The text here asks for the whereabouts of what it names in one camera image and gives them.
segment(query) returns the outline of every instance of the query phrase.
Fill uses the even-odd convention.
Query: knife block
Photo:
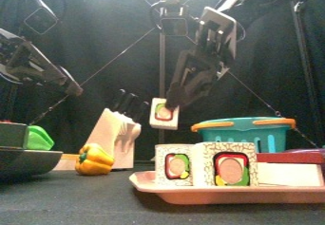
[[[105,109],[90,133],[87,143],[98,143],[114,156],[113,169],[134,168],[136,139],[141,125],[129,117]]]

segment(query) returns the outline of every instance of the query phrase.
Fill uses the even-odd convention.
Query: table
[[[325,204],[169,204],[129,180],[134,172],[154,168],[138,162],[134,170],[101,177],[53,171],[3,181],[0,224],[325,224]]]

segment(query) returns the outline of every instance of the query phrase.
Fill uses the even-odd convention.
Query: pink tray
[[[140,191],[157,194],[172,204],[325,203],[325,186],[162,186],[156,184],[156,171],[136,172],[130,181]]]

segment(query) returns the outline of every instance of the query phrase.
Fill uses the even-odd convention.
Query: knife handle
[[[150,107],[149,102],[142,102],[141,103],[141,105],[138,107],[138,111],[137,111],[137,113],[136,113],[136,115],[133,117],[134,122],[140,121],[140,119],[142,118],[142,116],[144,116],[146,110],[149,109],[149,107]]]
[[[124,98],[124,102],[121,106],[118,107],[117,111],[120,114],[125,115],[129,108],[133,106],[133,101],[138,98],[138,95],[134,93],[129,93],[128,96]]]
[[[113,112],[118,110],[118,108],[120,108],[120,106],[122,104],[125,96],[126,96],[126,90],[125,89],[120,89],[117,97],[116,97],[116,100],[114,100],[114,103],[113,103],[113,109],[112,109]]]

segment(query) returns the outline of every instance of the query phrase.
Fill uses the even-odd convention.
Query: black background
[[[43,1],[62,15],[63,0]],[[136,93],[149,103],[160,97],[161,35],[157,30],[150,31],[154,26],[149,18],[150,5],[158,1],[66,0],[63,21],[41,36],[22,26],[27,13],[25,1],[2,0],[0,28],[31,40],[53,63],[62,65],[83,84],[85,94],[67,98],[38,123],[57,142],[55,150],[78,152],[105,107],[113,106],[118,89]],[[190,14],[200,17],[204,7],[215,7],[219,0],[182,1],[188,2]],[[314,101],[324,128],[325,21],[322,5],[324,0],[310,0],[303,19],[312,58]],[[166,37],[166,89],[180,52],[192,46],[188,37]],[[324,134],[314,118],[289,1],[273,7],[247,29],[232,71],[272,107],[281,111],[283,116],[297,120],[300,130],[322,146]],[[18,88],[11,111],[11,93],[13,85],[0,81],[0,120],[26,123],[65,97],[55,89],[23,85]],[[181,112],[180,130],[165,131],[165,142],[201,141],[198,134],[190,132],[190,126],[201,121],[255,116],[275,116],[275,112],[227,74],[215,83],[212,95]],[[160,131],[149,125],[149,112],[140,123],[142,131],[137,140],[137,159],[152,159]],[[289,131],[288,148],[301,147],[311,148],[312,145],[296,132]]]

